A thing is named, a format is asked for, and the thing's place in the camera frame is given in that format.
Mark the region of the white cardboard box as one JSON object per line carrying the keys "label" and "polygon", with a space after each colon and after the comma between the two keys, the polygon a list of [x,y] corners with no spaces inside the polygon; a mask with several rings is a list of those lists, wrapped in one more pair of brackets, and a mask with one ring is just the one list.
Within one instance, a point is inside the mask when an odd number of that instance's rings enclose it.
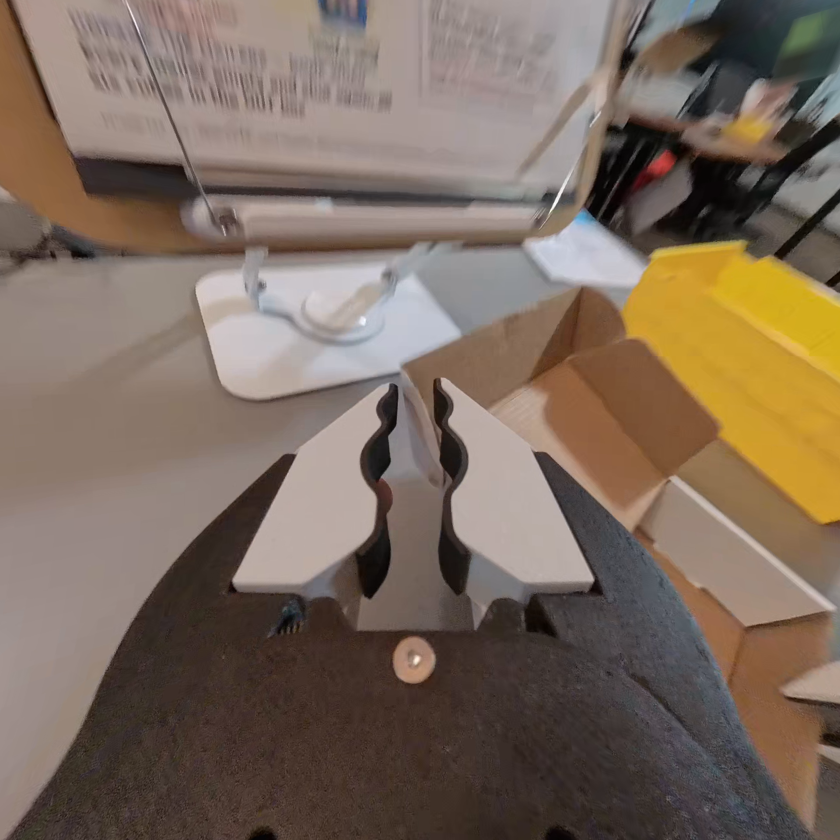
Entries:
{"label": "white cardboard box", "polygon": [[677,477],[718,436],[711,415],[590,289],[512,314],[404,364],[432,408],[444,378],[570,473],[644,545],[710,644],[788,802],[816,815],[823,723],[782,691],[825,665],[834,606]]}

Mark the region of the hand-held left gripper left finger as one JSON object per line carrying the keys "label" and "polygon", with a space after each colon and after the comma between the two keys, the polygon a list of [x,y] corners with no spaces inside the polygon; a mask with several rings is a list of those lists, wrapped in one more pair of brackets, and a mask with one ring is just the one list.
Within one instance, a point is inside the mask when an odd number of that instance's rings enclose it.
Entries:
{"label": "hand-held left gripper left finger", "polygon": [[237,593],[327,598],[359,621],[391,563],[379,486],[399,402],[397,385],[379,386],[299,447],[233,576]]}

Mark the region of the white document stand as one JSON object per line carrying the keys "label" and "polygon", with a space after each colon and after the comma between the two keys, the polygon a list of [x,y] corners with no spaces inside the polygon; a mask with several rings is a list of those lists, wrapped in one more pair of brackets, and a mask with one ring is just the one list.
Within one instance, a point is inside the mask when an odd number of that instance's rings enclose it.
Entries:
{"label": "white document stand", "polygon": [[[418,93],[361,150],[386,173],[231,183],[195,167],[153,61],[152,13],[124,2],[197,198],[194,233],[247,246],[196,299],[222,386],[264,401],[365,382],[456,340],[417,272],[467,241],[535,235],[580,209],[613,106],[630,2],[417,2]],[[241,287],[234,279],[241,279]]]}

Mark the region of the yellow storage bin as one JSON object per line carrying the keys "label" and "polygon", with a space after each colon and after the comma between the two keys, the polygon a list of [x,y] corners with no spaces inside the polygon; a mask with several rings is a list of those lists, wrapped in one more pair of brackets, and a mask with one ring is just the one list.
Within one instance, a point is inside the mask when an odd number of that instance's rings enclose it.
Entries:
{"label": "yellow storage bin", "polygon": [[719,437],[811,520],[839,520],[839,303],[743,242],[659,248],[623,308]]}

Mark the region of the wooden stand board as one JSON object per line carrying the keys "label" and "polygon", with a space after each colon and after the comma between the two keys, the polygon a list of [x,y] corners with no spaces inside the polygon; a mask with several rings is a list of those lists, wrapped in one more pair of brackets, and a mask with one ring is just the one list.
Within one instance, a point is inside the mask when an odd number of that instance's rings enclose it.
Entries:
{"label": "wooden stand board", "polygon": [[[606,129],[614,113],[616,71],[609,70],[604,82],[608,97],[592,118],[584,142],[580,164],[573,167],[577,187],[572,204],[561,203],[533,231],[458,229],[452,233],[433,230],[444,241],[467,247],[519,245],[532,236],[554,235],[567,227],[583,208],[594,184]],[[134,256],[232,256],[245,246],[242,238],[233,241],[206,241],[183,226],[175,199],[147,200],[142,197],[99,197],[86,193],[77,168],[55,121],[41,85],[35,63],[26,44],[11,2],[2,2],[2,187],[14,198],[63,225],[71,233],[89,239],[94,245]],[[423,237],[408,233],[371,234],[279,234],[257,240],[275,254],[314,253],[317,256],[372,253],[397,250]]]}

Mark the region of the grey desk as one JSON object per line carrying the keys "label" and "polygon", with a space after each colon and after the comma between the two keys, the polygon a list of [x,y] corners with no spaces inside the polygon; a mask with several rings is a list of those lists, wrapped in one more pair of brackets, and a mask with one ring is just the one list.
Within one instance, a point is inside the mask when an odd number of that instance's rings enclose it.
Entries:
{"label": "grey desk", "polygon": [[377,387],[245,402],[173,262],[63,267],[2,289],[3,836],[811,837],[667,574],[546,453],[595,584],[473,624],[434,386],[397,385],[359,621],[237,593],[291,457]]}

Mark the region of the instruction sheet on stand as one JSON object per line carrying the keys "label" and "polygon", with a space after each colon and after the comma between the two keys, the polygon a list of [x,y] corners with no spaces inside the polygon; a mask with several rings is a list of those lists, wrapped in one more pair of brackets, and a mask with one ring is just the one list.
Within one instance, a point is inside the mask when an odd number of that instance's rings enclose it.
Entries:
{"label": "instruction sheet on stand", "polygon": [[612,2],[130,2],[196,165],[560,186]]}

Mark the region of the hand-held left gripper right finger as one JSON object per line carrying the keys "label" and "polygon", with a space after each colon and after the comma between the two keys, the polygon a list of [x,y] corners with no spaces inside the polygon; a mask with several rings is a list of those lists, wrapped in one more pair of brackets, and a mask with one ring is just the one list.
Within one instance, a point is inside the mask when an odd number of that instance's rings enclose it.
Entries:
{"label": "hand-held left gripper right finger", "polygon": [[444,471],[438,563],[480,625],[497,601],[589,593],[595,576],[532,447],[455,384],[434,381]]}

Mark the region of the laminated instruction sheet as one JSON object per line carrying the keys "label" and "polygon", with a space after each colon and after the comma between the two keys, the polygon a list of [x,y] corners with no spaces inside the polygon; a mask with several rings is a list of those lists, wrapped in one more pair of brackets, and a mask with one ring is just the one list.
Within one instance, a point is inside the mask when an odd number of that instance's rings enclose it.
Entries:
{"label": "laminated instruction sheet", "polygon": [[648,267],[646,257],[585,210],[558,234],[526,239],[521,249],[553,284],[630,290]]}

